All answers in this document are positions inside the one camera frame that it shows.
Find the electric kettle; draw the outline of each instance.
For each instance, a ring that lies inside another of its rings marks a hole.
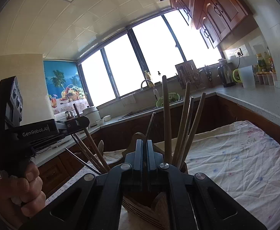
[[[221,65],[218,67],[219,78],[221,79],[224,87],[233,86],[236,83],[233,80],[231,69],[228,65]]]

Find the plastic pitcher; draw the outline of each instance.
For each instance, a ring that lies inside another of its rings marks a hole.
[[[235,77],[235,72],[239,73],[240,80]],[[236,82],[242,83],[244,88],[255,88],[255,79],[253,74],[253,67],[242,67],[233,71],[233,78]]]

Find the upper cabinet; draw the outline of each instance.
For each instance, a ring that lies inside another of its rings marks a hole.
[[[234,29],[247,13],[242,9],[237,0],[212,0],[216,12],[222,15],[230,29]]]
[[[208,48],[215,48],[251,15],[243,0],[170,0],[170,4],[189,25],[200,29]]]

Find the human hand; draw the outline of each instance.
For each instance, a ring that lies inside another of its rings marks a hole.
[[[19,228],[28,217],[32,217],[45,206],[45,194],[41,191],[42,180],[37,166],[30,162],[25,170],[25,178],[0,179],[0,214],[12,226]],[[26,203],[15,205],[11,198],[18,196]]]

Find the power outlet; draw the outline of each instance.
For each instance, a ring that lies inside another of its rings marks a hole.
[[[242,50],[241,48],[238,48],[236,51],[235,51],[235,56],[238,58],[239,56],[243,56],[243,53],[242,53]]]

